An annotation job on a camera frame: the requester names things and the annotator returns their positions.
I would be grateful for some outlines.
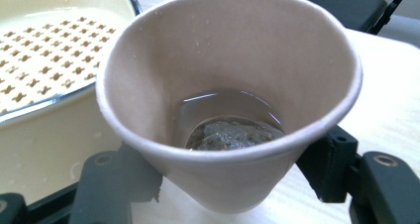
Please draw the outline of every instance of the water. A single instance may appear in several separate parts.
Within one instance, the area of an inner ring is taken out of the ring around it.
[[[173,127],[173,143],[188,150],[242,149],[284,135],[279,114],[265,100],[226,88],[185,98]]]

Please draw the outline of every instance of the table surface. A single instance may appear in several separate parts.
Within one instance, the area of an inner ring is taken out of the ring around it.
[[[170,0],[139,0],[144,11]],[[339,124],[359,140],[359,154],[389,153],[420,176],[420,51],[408,44],[348,30],[364,69],[355,107]],[[343,204],[316,198],[293,167],[269,197],[239,215],[216,214],[196,204],[165,179],[159,203],[134,203],[135,223],[351,223]]]

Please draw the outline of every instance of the metal screw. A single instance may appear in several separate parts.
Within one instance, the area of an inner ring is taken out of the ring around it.
[[[384,155],[377,155],[374,156],[373,159],[378,162],[379,164],[386,166],[386,167],[397,167],[398,162],[391,157],[384,156]]]

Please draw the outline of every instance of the black holder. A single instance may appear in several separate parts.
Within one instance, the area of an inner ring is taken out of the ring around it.
[[[352,196],[355,224],[420,223],[420,180],[403,160],[357,154],[358,141],[339,126],[304,152],[297,165],[322,202]],[[0,223],[132,223],[130,202],[158,201],[162,175],[123,145],[89,158],[79,183],[27,206],[21,194],[0,195]]]

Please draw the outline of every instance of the tan paper cup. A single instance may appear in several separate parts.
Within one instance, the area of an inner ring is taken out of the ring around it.
[[[306,147],[351,109],[362,68],[340,23],[304,0],[176,0],[140,15],[103,61],[100,109],[128,144],[203,206],[261,203]],[[280,114],[285,136],[252,148],[171,144],[177,104],[247,90]]]

